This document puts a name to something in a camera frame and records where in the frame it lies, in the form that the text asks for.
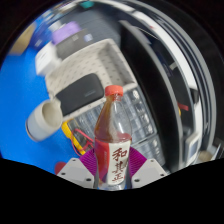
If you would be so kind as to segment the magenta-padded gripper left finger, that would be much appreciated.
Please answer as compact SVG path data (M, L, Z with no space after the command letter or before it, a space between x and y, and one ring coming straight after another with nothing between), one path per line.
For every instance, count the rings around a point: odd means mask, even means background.
M57 176L84 188L96 188L98 176L94 150L89 150L80 158L71 158L59 166Z

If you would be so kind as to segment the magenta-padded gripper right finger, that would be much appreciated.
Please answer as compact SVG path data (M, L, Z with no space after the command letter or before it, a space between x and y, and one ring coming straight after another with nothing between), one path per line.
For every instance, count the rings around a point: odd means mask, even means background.
M136 189L165 177L167 173L155 159L147 159L130 148L128 161L128 188Z

